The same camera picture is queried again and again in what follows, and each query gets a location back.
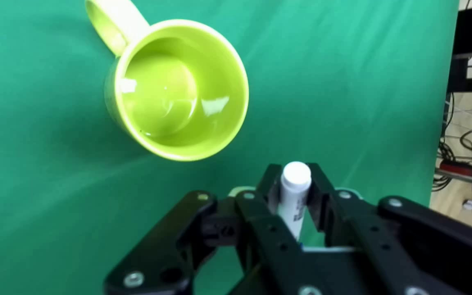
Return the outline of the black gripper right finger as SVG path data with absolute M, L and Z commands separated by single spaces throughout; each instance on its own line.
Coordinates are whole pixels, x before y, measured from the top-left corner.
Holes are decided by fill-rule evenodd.
M 311 186 L 306 199 L 306 209 L 318 234 L 323 235 L 323 245 L 334 245 L 334 217 L 331 209 L 331 197 L 334 186 L 316 163 L 308 165 L 311 173 Z

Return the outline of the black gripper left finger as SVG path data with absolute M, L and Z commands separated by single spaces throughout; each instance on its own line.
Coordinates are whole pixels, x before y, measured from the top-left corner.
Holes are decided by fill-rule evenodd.
M 280 199 L 282 166 L 270 165 L 257 184 L 257 194 L 265 201 L 267 209 L 275 214 Z

